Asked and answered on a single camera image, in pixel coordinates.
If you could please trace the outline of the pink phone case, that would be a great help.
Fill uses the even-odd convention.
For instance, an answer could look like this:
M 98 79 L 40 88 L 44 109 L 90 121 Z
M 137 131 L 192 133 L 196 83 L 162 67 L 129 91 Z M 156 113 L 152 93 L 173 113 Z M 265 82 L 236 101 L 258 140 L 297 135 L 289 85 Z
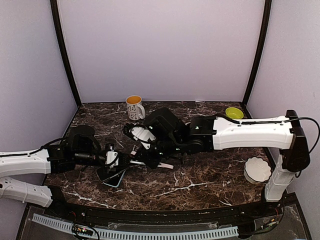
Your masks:
M 134 156 L 136 155 L 136 151 L 131 151 L 130 153 L 130 156 L 131 156 L 131 160 L 135 161 L 134 160 Z M 170 164 L 166 164 L 166 163 L 163 163 L 163 162 L 160 162 L 157 166 L 158 168 L 165 168 L 165 169 L 171 169 L 173 170 L 174 169 L 174 166 L 173 165 L 170 165 Z

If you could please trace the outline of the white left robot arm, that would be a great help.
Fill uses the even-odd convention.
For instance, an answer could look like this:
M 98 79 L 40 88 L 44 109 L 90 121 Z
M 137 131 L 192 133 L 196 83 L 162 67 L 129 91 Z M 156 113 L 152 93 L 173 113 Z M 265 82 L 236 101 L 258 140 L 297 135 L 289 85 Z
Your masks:
M 67 218 L 70 206 L 57 186 L 34 185 L 13 177 L 27 174 L 60 174 L 73 171 L 77 165 L 96 166 L 100 181 L 108 181 L 125 172 L 130 155 L 118 152 L 112 144 L 104 149 L 88 125 L 73 128 L 66 137 L 58 138 L 27 152 L 8 152 L 0 155 L 0 196 L 31 203 Z

